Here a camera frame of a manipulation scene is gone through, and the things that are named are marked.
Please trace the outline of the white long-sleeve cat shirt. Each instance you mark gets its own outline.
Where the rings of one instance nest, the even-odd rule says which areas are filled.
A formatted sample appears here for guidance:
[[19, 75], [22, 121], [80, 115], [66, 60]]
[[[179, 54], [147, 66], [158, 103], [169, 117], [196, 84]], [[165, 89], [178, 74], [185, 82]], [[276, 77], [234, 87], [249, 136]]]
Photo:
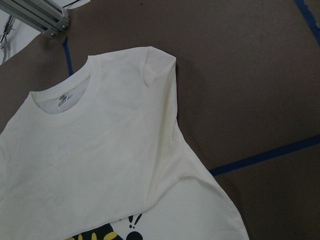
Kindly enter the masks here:
[[177, 112], [176, 58], [152, 46], [30, 92], [0, 135], [1, 239], [248, 239]]

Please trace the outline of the aluminium frame post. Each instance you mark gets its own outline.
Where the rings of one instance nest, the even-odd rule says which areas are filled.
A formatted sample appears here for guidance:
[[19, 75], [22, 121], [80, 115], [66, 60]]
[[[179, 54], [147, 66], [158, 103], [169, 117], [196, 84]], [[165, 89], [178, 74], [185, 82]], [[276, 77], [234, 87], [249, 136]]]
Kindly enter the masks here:
[[70, 26], [68, 11], [52, 0], [2, 0], [0, 9], [48, 38]]

